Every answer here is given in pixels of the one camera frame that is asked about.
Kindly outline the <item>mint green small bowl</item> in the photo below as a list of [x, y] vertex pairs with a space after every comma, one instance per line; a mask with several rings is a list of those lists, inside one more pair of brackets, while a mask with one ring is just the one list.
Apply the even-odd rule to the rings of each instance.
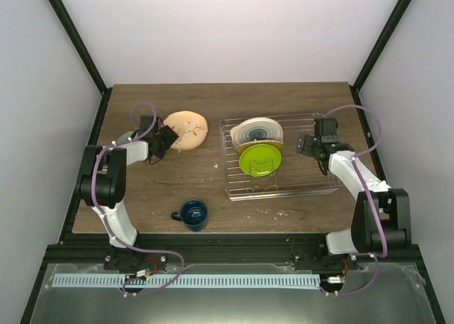
[[136, 131], [129, 131], [127, 133], [124, 133], [117, 141], [116, 145], [117, 146], [124, 146], [131, 144], [135, 141], [137, 132]]

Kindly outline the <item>beige plate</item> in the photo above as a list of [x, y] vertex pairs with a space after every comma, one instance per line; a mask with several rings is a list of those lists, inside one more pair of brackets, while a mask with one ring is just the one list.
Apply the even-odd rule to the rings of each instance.
[[170, 147], [173, 150], [193, 150], [200, 146], [208, 134], [208, 122], [201, 114], [193, 111], [177, 111], [164, 120], [178, 138]]

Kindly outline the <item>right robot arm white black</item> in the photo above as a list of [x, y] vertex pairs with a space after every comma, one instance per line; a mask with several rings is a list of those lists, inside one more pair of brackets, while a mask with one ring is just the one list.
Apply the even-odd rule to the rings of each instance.
[[326, 236], [326, 245], [315, 251], [323, 269], [332, 269], [341, 254], [375, 253], [387, 256], [390, 250], [411, 244], [409, 195], [379, 179], [359, 159], [359, 155], [337, 134], [334, 118], [314, 120], [314, 134], [301, 135], [297, 152], [317, 161], [322, 174], [337, 177], [355, 199], [351, 226]]

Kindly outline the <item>white plate blue spiral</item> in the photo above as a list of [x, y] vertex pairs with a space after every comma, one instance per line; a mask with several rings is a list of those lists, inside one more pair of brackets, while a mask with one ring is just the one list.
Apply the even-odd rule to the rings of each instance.
[[284, 144], [284, 133], [281, 125], [265, 117], [249, 118], [230, 129], [230, 137], [234, 147], [254, 141], [274, 141]]

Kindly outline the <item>black aluminium frame base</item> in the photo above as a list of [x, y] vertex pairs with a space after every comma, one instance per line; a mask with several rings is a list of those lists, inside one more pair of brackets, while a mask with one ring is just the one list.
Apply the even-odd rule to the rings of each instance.
[[330, 255], [323, 233], [141, 234], [144, 253], [114, 248], [100, 234], [68, 235], [48, 246], [44, 263], [101, 263], [107, 269], [133, 272], [144, 267], [179, 265], [177, 252], [191, 264], [289, 264], [296, 270], [341, 272], [354, 269], [347, 255]]

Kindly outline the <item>woven bamboo mat round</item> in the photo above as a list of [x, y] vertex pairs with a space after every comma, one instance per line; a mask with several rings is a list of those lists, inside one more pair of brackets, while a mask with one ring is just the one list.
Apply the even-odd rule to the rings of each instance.
[[254, 140], [254, 141], [240, 144], [239, 146], [235, 147], [235, 151], [238, 154], [241, 154], [245, 150], [247, 150], [249, 147], [252, 147], [254, 145], [261, 145], [261, 144], [271, 145], [273, 147], [276, 147], [278, 150], [281, 150], [284, 147], [284, 143], [282, 141], [278, 141], [278, 140]]

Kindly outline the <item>dark blue mug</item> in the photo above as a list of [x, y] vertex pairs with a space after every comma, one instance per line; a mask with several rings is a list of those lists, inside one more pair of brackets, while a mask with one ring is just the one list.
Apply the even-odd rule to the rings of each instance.
[[192, 199], [186, 201], [179, 211], [172, 212], [170, 217], [172, 220], [182, 222], [190, 231], [199, 232], [208, 223], [208, 208], [203, 201]]

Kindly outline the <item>wire dish rack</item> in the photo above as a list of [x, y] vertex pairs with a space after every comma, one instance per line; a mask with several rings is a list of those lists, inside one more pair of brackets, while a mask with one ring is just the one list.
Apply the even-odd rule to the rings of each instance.
[[226, 180], [226, 193], [232, 201], [269, 199], [284, 196], [331, 194], [342, 187], [338, 177], [323, 174], [315, 159], [297, 152], [301, 135], [314, 134], [314, 120], [321, 113], [300, 113], [272, 116], [283, 128], [282, 162], [277, 170], [263, 177], [245, 174], [239, 164], [230, 136], [231, 128], [242, 118], [224, 119], [219, 123], [221, 150]]

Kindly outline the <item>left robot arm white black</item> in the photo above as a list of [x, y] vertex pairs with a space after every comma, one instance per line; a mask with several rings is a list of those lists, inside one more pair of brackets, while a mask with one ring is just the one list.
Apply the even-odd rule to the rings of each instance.
[[124, 204], [127, 167], [136, 162], [161, 160], [178, 134], [159, 116], [142, 116], [139, 129], [122, 135], [110, 145], [88, 145], [79, 168], [76, 195], [100, 218], [114, 247], [123, 248], [120, 261], [130, 270], [139, 269], [145, 253], [136, 247], [138, 231]]

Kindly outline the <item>lime green plate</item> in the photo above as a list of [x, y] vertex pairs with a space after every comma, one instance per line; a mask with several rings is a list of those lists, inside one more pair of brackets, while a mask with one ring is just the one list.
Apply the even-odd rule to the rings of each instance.
[[257, 144], [244, 150], [238, 164], [241, 171], [252, 177], [272, 174], [282, 163], [282, 154], [276, 147]]

